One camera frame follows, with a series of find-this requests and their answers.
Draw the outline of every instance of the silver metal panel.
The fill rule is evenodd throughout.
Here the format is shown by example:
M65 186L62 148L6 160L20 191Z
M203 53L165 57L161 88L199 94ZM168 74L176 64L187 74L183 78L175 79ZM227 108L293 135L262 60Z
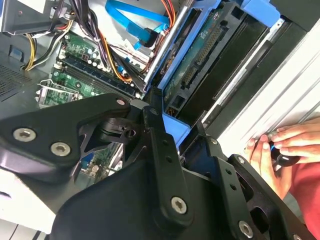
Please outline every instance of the silver metal panel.
M320 20L221 134L223 152L241 153L250 138L318 115Z

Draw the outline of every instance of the person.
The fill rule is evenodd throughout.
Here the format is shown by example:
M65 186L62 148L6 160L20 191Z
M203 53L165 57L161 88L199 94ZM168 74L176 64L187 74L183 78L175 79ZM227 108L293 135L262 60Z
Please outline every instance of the person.
M297 164L283 167L277 177L271 160L269 138L250 139L245 156L281 198L290 192L298 202L308 230L320 240L320 117L277 129L274 146L287 156L300 156Z

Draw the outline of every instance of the black tool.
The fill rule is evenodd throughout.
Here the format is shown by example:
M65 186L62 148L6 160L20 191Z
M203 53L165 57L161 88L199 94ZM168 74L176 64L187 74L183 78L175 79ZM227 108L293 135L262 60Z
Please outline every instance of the black tool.
M315 240L249 162L223 154L201 119L179 158L162 112L162 91L152 88L146 102L106 93L3 119L0 167L39 189L59 187L79 173L79 159L123 144L123 168L67 200L49 240Z
M287 156L280 153L280 150L275 147L273 141L269 142L271 148L271 158L274 161L273 169L277 172L281 167L290 167L299 162L299 156Z

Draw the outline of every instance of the black metal bracket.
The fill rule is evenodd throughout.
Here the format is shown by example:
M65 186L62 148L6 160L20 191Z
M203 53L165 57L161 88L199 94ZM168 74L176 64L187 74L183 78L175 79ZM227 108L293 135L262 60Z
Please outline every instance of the black metal bracket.
M0 167L44 182L65 182L86 155L81 149L97 125L109 118L123 118L130 109L118 95L103 94L4 119L0 122ZM19 129L34 131L34 139L28 131L14 136ZM57 145L62 155L69 153L54 154L55 143L64 143Z
M224 156L219 143L205 135L201 124L191 133L190 138L193 136L194 140L186 139L191 145L182 150L184 165L220 187L224 213L234 238L265 239L264 236L268 236L293 240L294 235L298 235L301 239L314 239L245 158L236 154ZM239 231L241 223L244 227L243 221L246 229L252 230L252 237L246 238L247 235Z
M147 161L150 168L149 204L156 225L179 234L191 225L194 211L174 139L165 131L161 91L151 90L150 104L138 109L107 93L5 119L0 122L0 166L60 183L77 174L82 157L112 142L122 143L124 166ZM13 132L21 128L33 131L34 138L25 131L17 139ZM60 143L62 155L52 151L54 143ZM63 147L69 147L65 155Z

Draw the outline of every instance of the motherboard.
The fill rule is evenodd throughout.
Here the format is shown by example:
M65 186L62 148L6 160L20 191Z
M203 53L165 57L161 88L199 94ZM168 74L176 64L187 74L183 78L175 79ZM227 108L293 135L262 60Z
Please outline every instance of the motherboard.
M40 81L39 86L35 99L40 108L105 93L117 93L128 100L143 97L134 85L113 76L111 69L102 64L93 43L73 33L65 36L49 79ZM111 143L81 159L80 182L85 181L88 187L121 169L120 148L121 144Z

